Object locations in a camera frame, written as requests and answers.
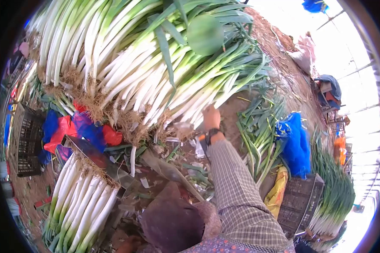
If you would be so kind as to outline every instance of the red plastic bag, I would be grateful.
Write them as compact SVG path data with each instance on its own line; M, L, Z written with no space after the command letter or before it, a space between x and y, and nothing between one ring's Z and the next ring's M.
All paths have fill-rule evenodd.
M86 107L83 105L80 105L76 102L76 100L73 101L73 105L75 106L76 110L80 113L86 112Z
M104 140L108 145L116 146L122 142L122 133L115 131L109 125L103 125Z
M55 149L58 144L61 144L61 141L65 134L71 135L73 137L77 136L75 125L71 121L71 117L65 116L58 118L59 127L58 130L52 135L51 141L44 145L46 151L55 154Z

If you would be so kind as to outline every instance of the blue plastic sheet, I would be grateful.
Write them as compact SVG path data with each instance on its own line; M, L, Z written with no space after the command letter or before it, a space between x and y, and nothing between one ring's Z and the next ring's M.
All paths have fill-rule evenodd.
M76 111L73 114L72 122L75 124L77 137L84 137L90 141L101 153L106 148L106 141L104 140L103 126L96 126L88 117L86 112L79 113Z
M9 111L12 111L12 104L10 104L7 109ZM8 143L8 134L10 131L10 122L11 122L11 115L7 114L5 117L5 126L4 126L4 146L7 146Z
M284 121L276 123L277 139L285 141L282 158L290 168L291 176L306 179L311 171L309 145L305 130L301 126L300 113L291 113Z
M329 6L321 0L304 0L302 6L310 13L326 13L329 9Z
M42 149L41 153L38 155L38 160L43 165L49 164L51 162L51 152Z
M54 110L49 110L46 115L44 124L42 125L42 130L44 131L44 137L42 141L44 143L49 143L51 141L52 135L58 130L58 116Z

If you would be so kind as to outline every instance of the plaid sleeve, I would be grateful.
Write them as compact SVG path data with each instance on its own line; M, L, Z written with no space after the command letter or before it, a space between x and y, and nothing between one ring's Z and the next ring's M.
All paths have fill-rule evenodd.
M261 200L255 182L232 144L220 140L208 152L223 226L221 236L263 252L293 248L293 242L287 240Z

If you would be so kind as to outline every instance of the sleeve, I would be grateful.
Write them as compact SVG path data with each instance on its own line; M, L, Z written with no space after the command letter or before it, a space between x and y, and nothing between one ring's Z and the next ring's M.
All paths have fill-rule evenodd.
M227 140L208 149L216 190L221 236L247 245L284 251L293 245L264 205L247 167Z

